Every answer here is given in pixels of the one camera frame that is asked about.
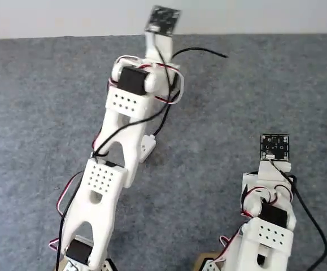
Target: red and white wire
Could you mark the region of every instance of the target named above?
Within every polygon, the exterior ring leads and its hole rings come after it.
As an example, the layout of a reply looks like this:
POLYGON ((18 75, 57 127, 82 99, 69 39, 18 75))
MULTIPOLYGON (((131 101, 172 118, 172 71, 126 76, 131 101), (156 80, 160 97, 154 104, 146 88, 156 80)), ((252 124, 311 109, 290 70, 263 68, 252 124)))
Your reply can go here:
POLYGON ((139 60, 139 57, 134 56, 134 55, 121 55, 120 57, 118 57, 116 59, 116 61, 114 61, 114 65, 117 64, 123 58, 130 58, 130 59, 134 59, 134 60, 139 60))
POLYGON ((75 177, 77 177, 80 173, 82 173, 82 171, 79 171, 78 173, 74 174, 73 177, 71 177, 71 179, 67 182, 66 186, 64 187, 60 197, 58 198, 58 201, 56 202, 56 210, 58 211, 58 213, 60 214, 60 216, 63 215, 63 212, 60 210, 60 204, 62 203, 62 200, 64 198, 64 196, 66 195, 70 185, 72 184, 73 180, 75 179, 75 177))
POLYGON ((283 187, 283 188, 285 188, 286 191, 289 192, 289 195, 290 195, 290 202, 293 201, 294 196, 293 196, 293 192, 291 192, 290 189, 288 189, 285 185, 276 185, 276 186, 274 187, 274 189, 276 190, 277 187, 283 187))
MULTIPOLYGON (((168 104, 176 104, 176 103, 178 103, 182 99, 182 96, 183 96, 184 91, 185 91, 185 78, 184 78, 183 74, 180 72, 179 69, 177 69, 177 68, 175 68, 173 66, 170 66, 170 65, 164 65, 162 63, 143 64, 143 65, 140 65, 138 68, 139 69, 144 69, 144 68, 147 68, 147 67, 152 67, 152 65, 154 65, 154 64, 155 65, 158 65, 160 67, 165 67, 166 66, 168 69, 173 70, 176 74, 179 75, 179 77, 181 79, 180 80, 181 81, 181 85, 180 85, 180 89, 179 89, 180 93, 179 93, 178 97, 174 101, 168 102, 168 104)), ((164 99, 164 98, 162 98, 162 97, 160 97, 160 96, 156 96, 155 98, 157 100, 159 100, 160 102, 167 103, 167 100, 164 99)))
POLYGON ((227 249, 229 248, 230 244, 235 240, 235 238, 237 237, 237 235, 240 233, 240 230, 242 228, 242 226, 244 225, 242 224, 237 230, 236 232, 233 234, 233 236, 229 239, 229 241, 227 242, 226 246, 224 247, 224 249, 222 250, 222 252, 219 254, 219 256, 213 260, 213 263, 217 263, 217 262, 222 262, 225 261, 226 259, 224 258, 225 253, 227 252, 227 249))
POLYGON ((219 241, 223 245, 223 247, 226 247, 227 243, 230 242, 230 239, 224 235, 221 235, 219 237, 219 241))
POLYGON ((53 240, 50 240, 48 246, 49 246, 52 250, 56 251, 56 250, 58 249, 58 246, 55 246, 55 245, 53 245, 53 244, 57 243, 58 241, 59 241, 59 238, 55 238, 55 239, 53 239, 53 240))

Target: connector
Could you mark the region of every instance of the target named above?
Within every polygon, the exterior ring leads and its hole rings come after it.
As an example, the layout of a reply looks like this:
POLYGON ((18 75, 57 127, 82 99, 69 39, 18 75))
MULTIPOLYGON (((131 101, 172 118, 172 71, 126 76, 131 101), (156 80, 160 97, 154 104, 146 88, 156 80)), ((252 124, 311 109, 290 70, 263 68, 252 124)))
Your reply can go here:
POLYGON ((147 157, 151 154, 154 147, 156 146, 156 137, 154 135, 144 135, 141 143, 141 157, 139 159, 140 163, 143 163, 147 157))

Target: circuit board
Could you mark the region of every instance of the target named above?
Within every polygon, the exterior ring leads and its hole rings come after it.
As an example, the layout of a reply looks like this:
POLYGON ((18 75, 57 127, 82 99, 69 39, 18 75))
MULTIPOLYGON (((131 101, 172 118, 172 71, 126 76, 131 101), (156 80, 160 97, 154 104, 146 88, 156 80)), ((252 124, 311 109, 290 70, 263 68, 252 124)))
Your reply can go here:
POLYGON ((173 30, 180 15, 180 10, 154 6, 145 31, 152 32, 157 35, 172 37, 173 30))
POLYGON ((288 134, 262 134, 261 160, 289 161, 288 134))

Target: wooden base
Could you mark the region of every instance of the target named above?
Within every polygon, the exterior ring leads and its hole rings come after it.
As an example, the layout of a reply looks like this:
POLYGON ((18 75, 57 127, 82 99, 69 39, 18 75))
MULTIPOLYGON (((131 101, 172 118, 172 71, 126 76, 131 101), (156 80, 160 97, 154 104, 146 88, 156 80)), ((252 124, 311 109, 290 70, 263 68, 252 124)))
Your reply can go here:
POLYGON ((206 252, 199 255, 193 266, 193 271, 200 271, 202 264, 206 258, 215 259, 219 256, 219 252, 206 252))
POLYGON ((64 268, 66 267, 67 263, 68 263, 68 260, 66 258, 63 258, 59 263, 59 269, 58 270, 63 271, 64 268))
MULTIPOLYGON (((193 271, 200 271, 203 261, 206 258, 215 259, 218 257, 219 254, 220 254, 219 252, 206 252, 206 253, 200 254, 193 266, 193 271)), ((66 267, 67 263, 68 263, 68 260, 63 258, 59 263, 59 271, 63 271, 64 268, 66 267)))

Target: white plastic part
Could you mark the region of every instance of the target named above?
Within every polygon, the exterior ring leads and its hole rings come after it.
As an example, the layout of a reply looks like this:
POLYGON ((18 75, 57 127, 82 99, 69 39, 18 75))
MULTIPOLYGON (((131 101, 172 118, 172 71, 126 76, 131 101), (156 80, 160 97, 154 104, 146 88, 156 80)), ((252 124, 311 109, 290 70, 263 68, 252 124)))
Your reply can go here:
POLYGON ((114 86, 109 88, 106 108, 122 115, 144 119, 151 106, 151 95, 136 95, 114 86))
POLYGON ((213 260, 207 260, 204 263, 202 271, 220 271, 220 268, 217 267, 215 263, 213 263, 213 260))
POLYGON ((107 260, 104 261, 102 271, 114 271, 109 261, 107 260))
POLYGON ((242 231, 235 271, 286 271, 293 245, 292 231, 258 217, 251 219, 242 231), (262 267, 257 262, 261 246, 270 248, 262 267))
POLYGON ((141 157, 139 159, 139 162, 143 163, 147 159, 147 157, 151 154, 155 146, 156 146, 156 137, 152 134, 150 136, 145 134, 142 138, 141 157))
POLYGON ((145 32, 146 35, 146 58, 154 60, 154 62, 162 62, 156 47, 162 54, 166 63, 172 59, 172 38, 157 35, 151 32, 145 32))
POLYGON ((120 166, 110 167, 103 159, 88 160, 81 186, 70 206, 64 223, 62 249, 75 237, 83 222, 91 225, 93 249, 89 257, 89 268, 96 270, 106 258, 107 246, 114 228, 116 204, 123 187, 127 170, 120 166))
MULTIPOLYGON (((283 172, 291 171, 291 164, 285 161, 274 161, 275 166, 283 172)), ((259 179, 271 181, 284 181, 285 178, 281 173, 271 164, 270 161, 261 160, 259 166, 259 179)))

